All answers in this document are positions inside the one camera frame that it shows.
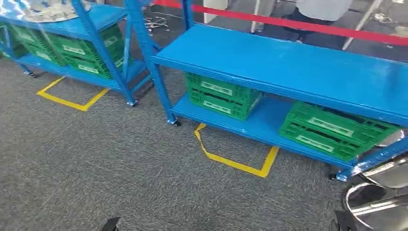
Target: dark pants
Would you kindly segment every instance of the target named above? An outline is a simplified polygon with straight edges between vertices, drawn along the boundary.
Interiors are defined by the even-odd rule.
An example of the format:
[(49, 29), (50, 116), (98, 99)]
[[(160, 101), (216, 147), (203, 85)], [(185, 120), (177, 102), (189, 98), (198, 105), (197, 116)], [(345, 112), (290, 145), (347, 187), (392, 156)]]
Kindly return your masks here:
[[(289, 19), (289, 20), (298, 21), (298, 22), (313, 23), (313, 24), (327, 25), (327, 26), (334, 23), (334, 21), (327, 21), (327, 20), (306, 17), (302, 13), (299, 12), (299, 9), (297, 7), (293, 11), (292, 14), (286, 15), (284, 16), (284, 18)], [(297, 40), (300, 40), (300, 41), (302, 41), (307, 35), (315, 33), (314, 31), (294, 29), (290, 27), (285, 27), (285, 30), (298, 34), (299, 37), (297, 38)]]

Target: stacked crate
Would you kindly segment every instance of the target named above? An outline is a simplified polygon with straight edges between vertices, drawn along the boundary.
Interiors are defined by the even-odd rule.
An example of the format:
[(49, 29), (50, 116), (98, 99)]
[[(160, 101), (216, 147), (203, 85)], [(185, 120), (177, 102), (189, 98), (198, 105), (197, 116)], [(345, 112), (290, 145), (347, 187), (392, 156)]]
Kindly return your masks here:
[(262, 98), (262, 92), (212, 78), (186, 73), (190, 101), (245, 121)]
[[(16, 58), (20, 58), (26, 54), (28, 54), (27, 49), (24, 45), (18, 41), (13, 32), (11, 32), (8, 27), (6, 28), (5, 24), (0, 24), (0, 42), (7, 46), (7, 39), (6, 39), (6, 31), (9, 34), (11, 45), (13, 46), (12, 49), (14, 51), (14, 55)], [(4, 57), (9, 57), (8, 54), (1, 52)]]
[(59, 66), (65, 66), (66, 63), (55, 51), (50, 43), (48, 34), (43, 31), (25, 28), (22, 26), (10, 25), (16, 38), (23, 46), (35, 56), (53, 62)]
[(349, 161), (398, 129), (394, 124), (297, 101), (279, 134)]
[[(121, 71), (124, 63), (125, 44), (118, 25), (104, 30), (100, 36), (116, 67)], [(72, 68), (112, 79), (112, 74), (92, 42), (61, 35), (50, 35), (50, 38), (58, 53)]]

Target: yellow tape outline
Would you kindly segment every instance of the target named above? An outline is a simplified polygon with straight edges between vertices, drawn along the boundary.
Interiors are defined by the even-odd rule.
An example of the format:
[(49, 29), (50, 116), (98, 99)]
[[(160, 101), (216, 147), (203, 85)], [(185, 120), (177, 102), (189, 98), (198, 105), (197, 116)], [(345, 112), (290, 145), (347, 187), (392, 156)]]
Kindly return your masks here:
[(259, 170), (259, 169), (256, 169), (256, 168), (253, 168), (253, 167), (250, 167), (250, 166), (246, 166), (246, 165), (243, 165), (241, 163), (238, 163), (238, 162), (223, 158), (223, 157), (221, 157), (219, 155), (215, 155), (215, 154), (211, 154), (211, 153), (207, 152), (207, 150), (204, 147), (203, 142), (201, 141), (201, 135), (200, 135), (200, 130), (202, 130), (206, 126), (207, 126), (206, 124), (200, 123), (199, 126), (197, 127), (197, 129), (194, 131), (194, 134), (197, 137), (198, 141), (200, 142), (201, 149), (204, 151), (205, 155), (208, 158), (210, 158), (211, 160), (221, 162), (221, 163), (223, 163), (225, 165), (228, 165), (230, 167), (234, 167), (234, 168), (237, 168), (239, 170), (251, 173), (251, 174), (253, 174), (255, 176), (262, 177), (262, 178), (265, 178), (269, 174), (269, 171), (270, 171), (270, 169), (272, 167), (272, 164), (275, 161), (276, 156), (278, 155), (279, 147), (273, 146), (273, 147), (270, 148), (269, 153), (268, 153), (268, 155), (267, 155), (267, 157), (265, 159), (265, 162), (264, 162), (264, 164), (262, 166), (262, 169)]
[(108, 88), (103, 89), (101, 92), (99, 92), (97, 95), (95, 95), (88, 103), (86, 103), (84, 105), (73, 103), (71, 101), (64, 100), (64, 99), (61, 99), (61, 98), (58, 98), (56, 96), (53, 96), (53, 95), (50, 95), (50, 94), (46, 93), (46, 91), (48, 89), (55, 86), (58, 82), (60, 82), (64, 78), (65, 78), (65, 76), (57, 79), (56, 81), (53, 81), (51, 84), (46, 86), (44, 89), (37, 92), (37, 95), (42, 96), (42, 97), (44, 97), (44, 98), (46, 98), (48, 100), (54, 101), (56, 103), (60, 103), (60, 104), (63, 104), (65, 106), (72, 107), (72, 108), (75, 108), (77, 110), (86, 112), (94, 103), (96, 103), (104, 94), (106, 94), (109, 91)]

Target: blue shelf board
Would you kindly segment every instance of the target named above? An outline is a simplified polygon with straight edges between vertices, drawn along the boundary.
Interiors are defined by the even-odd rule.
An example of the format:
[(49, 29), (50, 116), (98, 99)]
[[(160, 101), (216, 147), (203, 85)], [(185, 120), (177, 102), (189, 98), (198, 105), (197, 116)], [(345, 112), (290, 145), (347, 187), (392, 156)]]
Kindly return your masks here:
[[(17, 62), (28, 66), (34, 66), (36, 68), (42, 69), (50, 73), (87, 82), (92, 85), (100, 86), (103, 88), (109, 88), (116, 91), (122, 91), (119, 84), (114, 79), (109, 80), (101, 78), (93, 74), (88, 74), (86, 72), (75, 70), (70, 66), (58, 66), (57, 64), (51, 63), (47, 60), (36, 57), (32, 54), (28, 54), (26, 56), (21, 57), (20, 59), (17, 60)], [(143, 61), (134, 60), (132, 65), (129, 67), (128, 74), (129, 76), (131, 76), (131, 78), (128, 79), (127, 82), (128, 83), (131, 82), (135, 77), (138, 76), (138, 74), (140, 74), (145, 69), (146, 65)]]
[[(126, 14), (124, 8), (95, 3), (88, 11), (88, 15), (98, 31), (115, 24)], [(4, 0), (3, 5), (0, 6), (0, 21), (72, 38), (91, 40), (79, 17), (55, 23), (32, 23), (24, 20), (23, 16), (24, 12), (13, 0)]]
[(290, 111), (292, 103), (264, 97), (245, 122), (222, 115), (192, 104), (184, 95), (171, 111), (179, 116), (227, 130), (238, 135), (276, 145), (283, 149), (326, 162), (339, 167), (352, 167), (353, 161), (345, 162), (325, 153), (308, 148), (287, 138), (281, 137), (278, 130)]
[(151, 60), (408, 127), (408, 64), (194, 25)]

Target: retractable belt barrier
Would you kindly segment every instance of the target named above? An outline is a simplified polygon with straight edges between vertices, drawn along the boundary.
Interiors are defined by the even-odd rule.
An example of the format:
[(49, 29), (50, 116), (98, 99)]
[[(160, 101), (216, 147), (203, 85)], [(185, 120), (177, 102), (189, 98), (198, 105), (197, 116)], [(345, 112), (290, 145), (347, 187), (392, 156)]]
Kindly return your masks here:
[[(175, 2), (173, 0), (154, 0), (153, 3), (166, 6), (166, 7), (173, 7), (173, 8), (181, 8), (181, 3)], [(286, 26), (296, 29), (308, 30), (308, 31), (315, 31), (329, 35), (338, 35), (343, 37), (352, 37), (355, 39), (363, 39), (375, 42), (382, 42), (392, 45), (408, 45), (408, 38), (386, 35), (376, 32), (370, 31), (359, 31), (359, 30), (352, 30), (347, 28), (340, 28), (335, 26), (325, 26), (325, 25), (318, 25), (313, 23), (304, 23), (298, 22), (293, 20), (287, 20), (282, 18), (275, 18), (275, 17), (266, 17), (260, 15), (254, 15), (250, 13), (241, 13), (241, 12), (234, 12), (234, 11), (226, 11), (226, 10), (218, 10), (214, 8), (208, 8), (199, 5), (192, 5), (192, 10), (198, 13), (210, 13), (215, 14), (227, 18), (235, 18), (241, 19), (246, 21), (255, 21), (259, 23), (271, 24), (276, 26)]]

